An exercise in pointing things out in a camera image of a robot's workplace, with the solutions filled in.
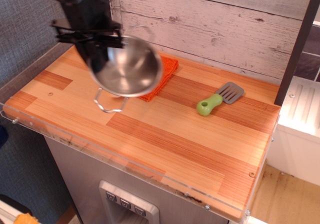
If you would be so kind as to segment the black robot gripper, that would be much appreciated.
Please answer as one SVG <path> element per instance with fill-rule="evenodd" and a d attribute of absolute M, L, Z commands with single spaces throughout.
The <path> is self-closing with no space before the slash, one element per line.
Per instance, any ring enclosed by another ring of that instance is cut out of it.
<path fill-rule="evenodd" d="M 99 73 L 110 60 L 108 48 L 123 48 L 121 25 L 108 16 L 109 3 L 107 0 L 57 1 L 65 14 L 65 18 L 51 21 L 57 40 L 75 44 L 89 69 Z"/>

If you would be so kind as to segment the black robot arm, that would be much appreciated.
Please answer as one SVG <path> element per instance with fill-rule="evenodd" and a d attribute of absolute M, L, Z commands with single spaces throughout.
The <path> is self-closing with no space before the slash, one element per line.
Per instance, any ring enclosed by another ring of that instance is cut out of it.
<path fill-rule="evenodd" d="M 65 17 L 54 19 L 56 39 L 75 45 L 94 73 L 110 60 L 108 49 L 123 48 L 121 24 L 113 21 L 110 0 L 57 0 Z"/>

